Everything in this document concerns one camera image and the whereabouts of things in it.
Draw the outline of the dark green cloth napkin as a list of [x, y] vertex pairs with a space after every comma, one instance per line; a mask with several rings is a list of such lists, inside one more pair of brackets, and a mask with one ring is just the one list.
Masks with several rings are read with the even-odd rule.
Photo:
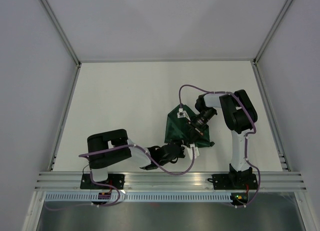
[[[179, 108], [180, 105], [178, 104], [167, 115], [164, 142], [170, 143], [172, 141], [183, 141], [184, 145], [189, 146], [191, 143], [189, 143], [190, 128], [188, 126], [188, 121], [190, 121], [196, 114], [187, 105], [183, 104], [182, 108], [187, 112], [189, 119], [177, 118]], [[198, 148], [208, 148], [214, 146], [215, 142], [210, 139], [210, 143], [195, 143], [195, 145]]]

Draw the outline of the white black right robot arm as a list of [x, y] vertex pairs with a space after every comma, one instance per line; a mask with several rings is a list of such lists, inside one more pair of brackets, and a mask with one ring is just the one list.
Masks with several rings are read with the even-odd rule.
[[214, 190], [256, 190], [259, 186], [254, 167], [248, 161], [249, 135], [256, 133], [257, 112], [247, 95], [241, 89], [234, 93], [205, 93], [196, 100], [199, 112], [187, 121], [192, 140], [205, 135], [207, 123], [217, 115], [220, 108], [227, 128], [231, 131], [232, 157], [227, 174], [213, 174], [207, 180]]

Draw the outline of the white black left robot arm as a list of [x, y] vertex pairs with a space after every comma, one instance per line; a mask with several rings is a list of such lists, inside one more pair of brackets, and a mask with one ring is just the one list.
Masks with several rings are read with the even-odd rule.
[[108, 167], [119, 162], [133, 159], [140, 169], [151, 171], [168, 163], [175, 164], [178, 159], [185, 157], [185, 147], [180, 141], [139, 149], [125, 129], [90, 135], [87, 138], [87, 149], [88, 155], [85, 158], [92, 173], [91, 182], [98, 189], [108, 186]]

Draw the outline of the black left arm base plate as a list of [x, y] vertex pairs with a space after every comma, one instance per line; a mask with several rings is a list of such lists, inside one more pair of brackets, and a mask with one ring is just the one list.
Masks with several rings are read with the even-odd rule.
[[109, 190], [110, 186], [122, 190], [125, 184], [125, 175], [124, 174], [109, 174], [108, 179], [93, 183], [89, 173], [85, 173], [81, 177], [80, 189], [81, 190]]

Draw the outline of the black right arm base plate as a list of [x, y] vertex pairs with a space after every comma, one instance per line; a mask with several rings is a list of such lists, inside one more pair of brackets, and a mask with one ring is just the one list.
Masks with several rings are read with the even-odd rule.
[[214, 190], [241, 190], [246, 191], [256, 190], [258, 188], [258, 181], [255, 174], [245, 176], [238, 176], [235, 174], [213, 174], [206, 179], [213, 184]]

